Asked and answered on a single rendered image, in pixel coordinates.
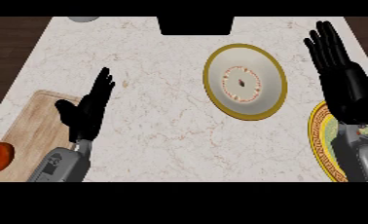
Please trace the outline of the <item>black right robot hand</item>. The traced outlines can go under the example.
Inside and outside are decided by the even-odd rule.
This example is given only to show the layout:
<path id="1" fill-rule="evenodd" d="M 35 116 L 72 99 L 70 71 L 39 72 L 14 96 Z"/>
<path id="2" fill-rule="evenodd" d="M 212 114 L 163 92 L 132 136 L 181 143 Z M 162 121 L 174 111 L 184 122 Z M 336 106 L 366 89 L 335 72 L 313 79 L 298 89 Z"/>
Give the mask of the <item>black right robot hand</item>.
<path id="1" fill-rule="evenodd" d="M 336 119 L 348 125 L 368 125 L 368 74 L 349 58 L 342 37 L 329 21 L 304 39 L 320 74 L 323 93 Z"/>

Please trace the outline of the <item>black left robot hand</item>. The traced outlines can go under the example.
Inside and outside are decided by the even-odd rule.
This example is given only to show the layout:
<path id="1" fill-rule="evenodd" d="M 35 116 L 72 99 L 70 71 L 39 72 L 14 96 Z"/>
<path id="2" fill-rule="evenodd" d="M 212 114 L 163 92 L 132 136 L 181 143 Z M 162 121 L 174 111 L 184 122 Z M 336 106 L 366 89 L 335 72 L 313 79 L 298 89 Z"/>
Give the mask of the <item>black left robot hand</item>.
<path id="1" fill-rule="evenodd" d="M 110 69 L 103 68 L 94 82 L 89 94 L 82 98 L 79 104 L 66 99 L 55 102 L 63 123 L 70 127 L 70 141 L 92 141 L 101 131 L 106 107 L 110 101 L 112 92 L 116 87 Z"/>

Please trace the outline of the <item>yellow patterned plate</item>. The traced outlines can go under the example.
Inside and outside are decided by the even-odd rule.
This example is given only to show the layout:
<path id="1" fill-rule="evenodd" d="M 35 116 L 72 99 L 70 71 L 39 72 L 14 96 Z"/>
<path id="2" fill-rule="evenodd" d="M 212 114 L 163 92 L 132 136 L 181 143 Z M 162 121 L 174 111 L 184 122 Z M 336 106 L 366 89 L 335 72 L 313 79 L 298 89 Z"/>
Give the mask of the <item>yellow patterned plate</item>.
<path id="1" fill-rule="evenodd" d="M 348 182 L 352 176 L 345 174 L 341 167 L 333 141 L 338 139 L 345 143 L 352 143 L 363 172 L 358 180 L 368 182 L 368 125 L 342 125 L 330 112 L 327 102 L 323 101 L 311 112 L 308 137 L 320 166 L 336 182 Z"/>

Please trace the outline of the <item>white bowl with gold rim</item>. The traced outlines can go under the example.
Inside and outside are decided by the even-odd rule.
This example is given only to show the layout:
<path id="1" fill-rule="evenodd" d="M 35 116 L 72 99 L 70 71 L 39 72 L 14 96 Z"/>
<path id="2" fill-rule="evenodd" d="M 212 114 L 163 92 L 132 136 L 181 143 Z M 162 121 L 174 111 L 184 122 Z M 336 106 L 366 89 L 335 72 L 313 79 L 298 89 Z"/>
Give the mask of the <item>white bowl with gold rim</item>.
<path id="1" fill-rule="evenodd" d="M 245 121 L 270 118 L 287 99 L 284 68 L 265 50 L 243 43 L 224 46 L 208 58 L 203 85 L 216 107 Z"/>

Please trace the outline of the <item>pale wooden cutting board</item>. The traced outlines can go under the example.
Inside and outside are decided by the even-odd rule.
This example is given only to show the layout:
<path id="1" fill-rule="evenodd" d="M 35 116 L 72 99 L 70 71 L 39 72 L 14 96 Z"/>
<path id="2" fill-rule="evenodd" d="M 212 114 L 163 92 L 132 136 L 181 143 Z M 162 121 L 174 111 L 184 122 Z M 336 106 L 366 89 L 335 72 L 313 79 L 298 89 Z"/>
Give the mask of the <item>pale wooden cutting board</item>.
<path id="1" fill-rule="evenodd" d="M 57 147 L 73 148 L 70 128 L 55 107 L 60 99 L 79 104 L 78 96 L 39 90 L 2 138 L 15 147 L 15 159 L 0 171 L 0 181 L 27 181 L 44 157 Z"/>

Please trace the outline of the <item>red round vegetable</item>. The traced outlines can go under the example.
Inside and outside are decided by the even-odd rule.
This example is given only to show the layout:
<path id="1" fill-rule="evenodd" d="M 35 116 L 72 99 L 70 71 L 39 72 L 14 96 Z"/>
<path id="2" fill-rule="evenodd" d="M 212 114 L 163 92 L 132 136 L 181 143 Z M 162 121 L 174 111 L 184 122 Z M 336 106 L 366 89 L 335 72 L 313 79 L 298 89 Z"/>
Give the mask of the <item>red round vegetable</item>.
<path id="1" fill-rule="evenodd" d="M 0 142 L 0 170 L 4 170 L 15 159 L 15 147 L 8 142 Z"/>

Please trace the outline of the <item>black appliance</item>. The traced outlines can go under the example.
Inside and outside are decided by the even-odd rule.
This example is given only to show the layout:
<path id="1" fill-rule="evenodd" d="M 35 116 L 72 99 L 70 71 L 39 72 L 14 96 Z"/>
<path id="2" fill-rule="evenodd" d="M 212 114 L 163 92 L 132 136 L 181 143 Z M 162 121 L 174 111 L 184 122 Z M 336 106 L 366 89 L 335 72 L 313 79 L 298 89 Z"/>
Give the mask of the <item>black appliance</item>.
<path id="1" fill-rule="evenodd" d="M 230 35 L 234 17 L 159 17 L 163 35 Z"/>

